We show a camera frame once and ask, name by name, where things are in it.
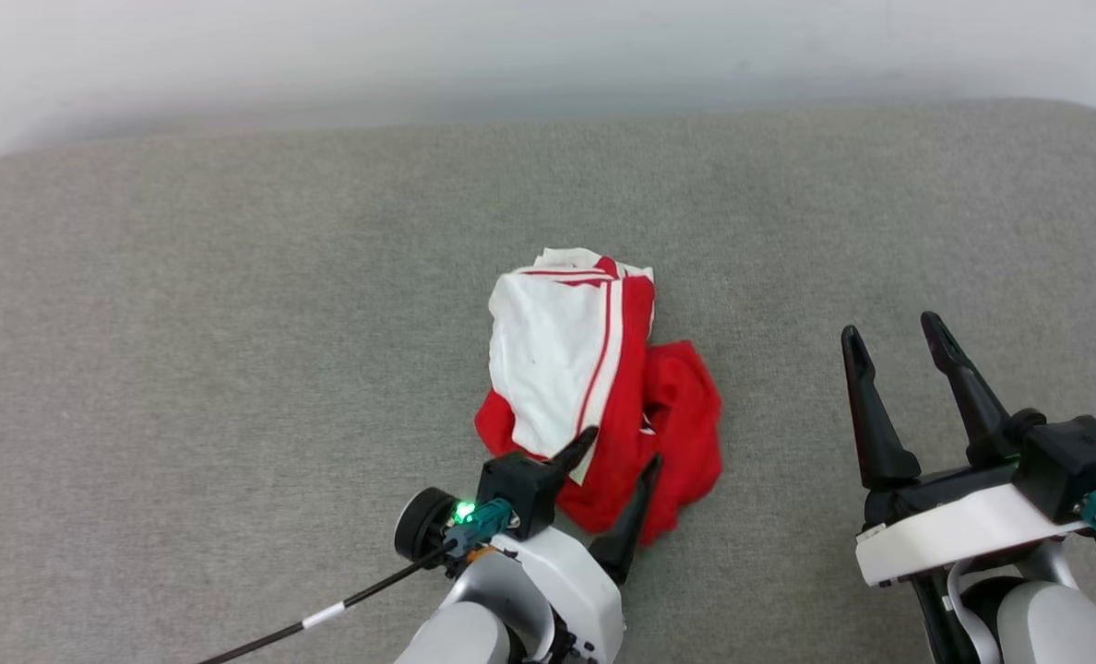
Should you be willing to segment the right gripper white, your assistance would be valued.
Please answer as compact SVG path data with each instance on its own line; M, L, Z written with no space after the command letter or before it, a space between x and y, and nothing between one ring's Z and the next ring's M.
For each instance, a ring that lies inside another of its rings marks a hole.
M920 316L935 367L948 380L964 424L963 469L918 482L918 458L903 448L878 394L876 366L859 328L840 332L844 374L861 486L869 492L906 486L903 496L921 512L889 516L857 535L855 558L869 586L899 583L914 575L969 562L973 571L1024 562L1046 542L1084 533L1083 520L1057 524L1026 499L1012 476L1019 445L1007 436L1007 411L967 356L940 314Z

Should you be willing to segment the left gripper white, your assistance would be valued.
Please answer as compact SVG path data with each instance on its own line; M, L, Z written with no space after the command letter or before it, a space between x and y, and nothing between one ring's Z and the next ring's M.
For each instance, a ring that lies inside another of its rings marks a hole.
M585 480L598 437L600 426L586 426L553 455L549 466L564 478ZM530 539L509 540L509 550L548 606L549 631L537 646L535 659L544 663L567 659L613 663L618 657L625 638L619 586L631 572L662 463L662 454L654 454L642 467L631 499L610 529L596 537L589 550L553 527Z

